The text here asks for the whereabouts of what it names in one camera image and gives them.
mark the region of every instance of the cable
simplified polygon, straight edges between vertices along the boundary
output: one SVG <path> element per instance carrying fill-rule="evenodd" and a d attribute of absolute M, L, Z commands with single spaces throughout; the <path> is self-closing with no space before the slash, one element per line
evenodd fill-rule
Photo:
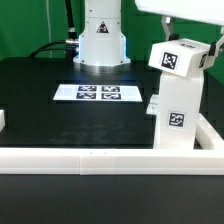
<path fill-rule="evenodd" d="M 30 58 L 34 58 L 38 53 L 42 52 L 42 51 L 65 51 L 65 48 L 47 48 L 47 49 L 38 49 L 36 51 L 34 51 L 32 53 L 32 55 L 30 55 Z"/>
<path fill-rule="evenodd" d="M 52 33 L 51 33 L 51 18 L 50 18 L 50 3 L 49 0 L 46 0 L 46 12 L 47 12 L 47 24 L 48 24 L 48 38 L 49 42 L 52 42 Z"/>
<path fill-rule="evenodd" d="M 59 40 L 59 41 L 54 41 L 54 42 L 45 44 L 42 47 L 38 48 L 36 51 L 32 52 L 29 55 L 29 58 L 34 58 L 39 52 L 44 51 L 44 50 L 48 51 L 49 50 L 49 49 L 47 49 L 48 47 L 51 47 L 51 46 L 54 46 L 54 45 L 58 45 L 58 44 L 65 44 L 65 41 L 64 40 Z"/>
<path fill-rule="evenodd" d="M 72 5 L 70 0 L 65 0 L 65 7 L 67 13 L 67 20 L 68 20 L 68 38 L 77 39 L 77 33 L 75 31 L 74 21 L 73 21 L 73 14 L 72 14 Z"/>

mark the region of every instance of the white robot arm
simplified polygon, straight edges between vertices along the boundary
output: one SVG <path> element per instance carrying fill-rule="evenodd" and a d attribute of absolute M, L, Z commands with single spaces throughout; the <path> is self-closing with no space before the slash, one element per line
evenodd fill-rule
<path fill-rule="evenodd" d="M 203 131 L 197 128 L 202 116 L 199 114 L 199 107 L 204 82 L 203 71 L 213 66 L 215 57 L 219 55 L 224 43 L 224 36 L 211 45 L 178 39 L 172 17 L 224 26 L 224 10 L 219 6 L 218 0 L 212 3 L 189 0 L 184 6 L 183 1 L 178 0 L 135 2 L 142 11 L 163 15 L 162 24 L 166 39 L 172 40 L 154 44 L 149 60 L 150 66 L 163 71 L 159 95 L 152 96 L 147 109 L 147 113 L 157 115 L 154 148 L 191 150 L 195 136 L 200 139 L 203 134 Z M 215 143 L 210 141 L 205 147 L 224 148 L 221 137 L 216 140 Z"/>
<path fill-rule="evenodd" d="M 75 68 L 104 73 L 128 69 L 121 0 L 85 0 L 85 29 L 79 42 Z"/>

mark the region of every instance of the black and white pattern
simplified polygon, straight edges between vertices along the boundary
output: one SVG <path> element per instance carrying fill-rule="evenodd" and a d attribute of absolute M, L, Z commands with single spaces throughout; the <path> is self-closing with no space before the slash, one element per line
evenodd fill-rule
<path fill-rule="evenodd" d="M 120 93 L 102 93 L 102 100 L 121 100 Z"/>
<path fill-rule="evenodd" d="M 207 54 L 204 54 L 202 56 L 202 58 L 201 58 L 201 62 L 200 62 L 199 68 L 203 68 L 204 67 L 206 58 L 207 58 Z"/>
<path fill-rule="evenodd" d="M 176 68 L 177 59 L 177 55 L 164 52 L 162 66 L 174 70 Z"/>
<path fill-rule="evenodd" d="M 102 92 L 120 92 L 119 86 L 102 86 Z"/>
<path fill-rule="evenodd" d="M 77 93 L 76 99 L 95 100 L 96 93 Z"/>
<path fill-rule="evenodd" d="M 95 92 L 96 89 L 96 86 L 79 86 L 78 91 Z"/>
<path fill-rule="evenodd" d="M 184 113 L 171 112 L 169 114 L 169 126 L 184 128 L 185 116 L 186 115 Z"/>

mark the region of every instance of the white frame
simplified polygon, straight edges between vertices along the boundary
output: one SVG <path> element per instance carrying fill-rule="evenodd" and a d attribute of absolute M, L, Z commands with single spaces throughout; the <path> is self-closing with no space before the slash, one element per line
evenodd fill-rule
<path fill-rule="evenodd" d="M 223 150 L 1 148 L 0 174 L 223 175 Z"/>

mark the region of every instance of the white plastic enclosure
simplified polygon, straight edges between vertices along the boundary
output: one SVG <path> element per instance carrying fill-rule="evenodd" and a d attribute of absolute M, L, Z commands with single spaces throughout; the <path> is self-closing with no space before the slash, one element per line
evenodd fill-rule
<path fill-rule="evenodd" d="M 140 11 L 224 26 L 224 8 L 219 0 L 135 0 Z"/>

